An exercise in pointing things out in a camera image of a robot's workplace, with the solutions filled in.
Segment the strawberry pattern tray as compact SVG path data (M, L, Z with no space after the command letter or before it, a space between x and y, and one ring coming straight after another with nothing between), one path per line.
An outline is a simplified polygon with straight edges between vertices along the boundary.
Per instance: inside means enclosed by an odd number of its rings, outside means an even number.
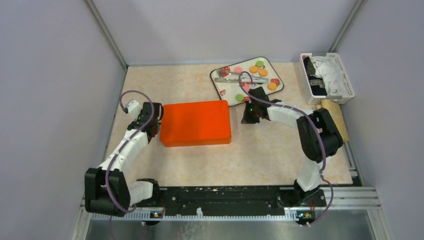
M280 92L285 85L271 62L263 56L218 67L209 73L220 100L236 106L249 99L251 89L262 87L266 95Z

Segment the metal tongs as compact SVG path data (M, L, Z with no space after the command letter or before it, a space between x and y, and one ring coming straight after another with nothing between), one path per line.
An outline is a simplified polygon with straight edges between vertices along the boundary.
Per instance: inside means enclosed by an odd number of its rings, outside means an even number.
M217 72L218 77L213 79L216 83L250 83L250 84L265 84L270 81L269 78L260 76L251 76L249 74L241 74L229 70L220 70Z

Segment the orange box lid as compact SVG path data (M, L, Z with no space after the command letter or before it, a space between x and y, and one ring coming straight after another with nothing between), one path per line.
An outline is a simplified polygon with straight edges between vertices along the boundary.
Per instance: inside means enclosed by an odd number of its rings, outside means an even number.
M232 141L226 100L165 104L159 139L165 147L226 145Z

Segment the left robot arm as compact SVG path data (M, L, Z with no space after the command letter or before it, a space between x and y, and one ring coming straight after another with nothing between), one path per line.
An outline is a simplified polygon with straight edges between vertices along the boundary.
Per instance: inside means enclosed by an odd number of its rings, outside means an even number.
M126 181L136 157L160 130L164 107L158 102L131 100L124 111L132 118L115 150L84 175L84 205L89 213L123 217L136 207L154 207L162 199L157 180Z

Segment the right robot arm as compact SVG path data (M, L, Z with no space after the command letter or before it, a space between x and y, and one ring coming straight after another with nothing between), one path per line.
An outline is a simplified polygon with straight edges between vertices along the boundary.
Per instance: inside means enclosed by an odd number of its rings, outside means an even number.
M293 184L290 198L299 206L307 206L319 190L327 160L343 145L343 138L331 113L326 108L303 110L270 100L262 87L246 92L242 124L257 124L265 119L297 129L301 149L306 156L300 175Z

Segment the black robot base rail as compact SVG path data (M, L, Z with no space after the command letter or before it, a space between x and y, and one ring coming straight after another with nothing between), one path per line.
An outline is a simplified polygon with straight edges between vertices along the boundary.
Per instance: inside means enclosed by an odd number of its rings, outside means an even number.
M166 217L194 216L198 210L206 217L261 217L282 216L290 207L325 207L327 201L321 189L308 198L295 198L289 185L174 186L155 190L137 207L158 208Z

